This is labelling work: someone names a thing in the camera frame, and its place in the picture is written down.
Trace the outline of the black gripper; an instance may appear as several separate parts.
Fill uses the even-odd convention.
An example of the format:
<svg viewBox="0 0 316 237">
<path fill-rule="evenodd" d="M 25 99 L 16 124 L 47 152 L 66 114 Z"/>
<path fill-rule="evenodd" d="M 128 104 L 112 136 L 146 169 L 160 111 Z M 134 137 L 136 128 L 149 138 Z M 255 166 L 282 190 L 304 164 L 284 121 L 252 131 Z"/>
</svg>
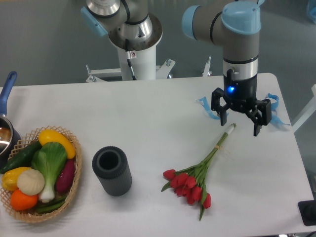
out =
<svg viewBox="0 0 316 237">
<path fill-rule="evenodd" d="M 227 110 L 243 113 L 254 123 L 253 136 L 260 133 L 262 126 L 271 121 L 271 101 L 258 100 L 257 75 L 248 79 L 237 79 L 237 73 L 228 69 L 224 75 L 224 88 L 217 88 L 211 95 L 211 110 L 220 116 L 220 124 L 227 122 Z"/>
</svg>

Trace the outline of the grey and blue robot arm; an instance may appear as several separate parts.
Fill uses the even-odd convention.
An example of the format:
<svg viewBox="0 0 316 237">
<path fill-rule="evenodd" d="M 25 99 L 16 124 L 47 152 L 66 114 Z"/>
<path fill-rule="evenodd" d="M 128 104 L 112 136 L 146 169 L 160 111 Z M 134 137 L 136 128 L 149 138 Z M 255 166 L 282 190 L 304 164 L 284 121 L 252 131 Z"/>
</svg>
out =
<svg viewBox="0 0 316 237">
<path fill-rule="evenodd" d="M 212 92 L 211 110 L 222 125 L 227 110 L 247 115 L 254 135 L 272 119 L 270 101 L 256 97 L 261 4 L 260 0 L 217 0 L 208 6 L 191 6 L 182 17 L 187 37 L 223 50 L 224 87 Z M 146 0 L 88 0 L 81 15 L 95 34 L 108 36 L 117 48 L 123 80 L 156 79 L 162 26 Z"/>
</svg>

